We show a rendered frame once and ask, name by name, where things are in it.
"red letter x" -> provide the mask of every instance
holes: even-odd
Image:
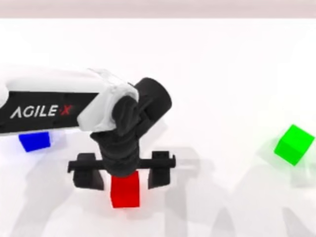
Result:
[[[64,110],[63,111],[59,110],[61,111],[60,115],[69,115],[69,110],[71,107],[72,105],[64,105]]]

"red cube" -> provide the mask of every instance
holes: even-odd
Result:
[[[111,176],[111,201],[113,208],[140,206],[138,171],[127,177]]]

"white tabletop surface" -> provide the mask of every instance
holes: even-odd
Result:
[[[167,149],[178,167],[156,190],[141,171],[141,207],[112,209],[108,174],[100,192],[66,172],[98,152],[88,133],[28,154],[1,137],[0,237],[315,237],[316,146],[297,167],[273,154],[293,123],[316,135],[315,42],[314,20],[1,20],[0,63],[160,81],[174,104],[142,157]]]

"cube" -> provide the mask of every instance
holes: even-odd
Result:
[[[20,134],[19,140],[26,152],[32,152],[50,147],[50,138],[48,132]]]
[[[312,135],[296,125],[291,125],[279,140],[274,152],[295,166],[309,149],[313,140]]]
[[[127,177],[111,176],[111,202],[113,208],[139,207],[139,186],[138,171]]]

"blue cube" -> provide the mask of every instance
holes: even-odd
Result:
[[[32,152],[50,147],[50,138],[48,132],[20,134],[19,140],[26,152]]]

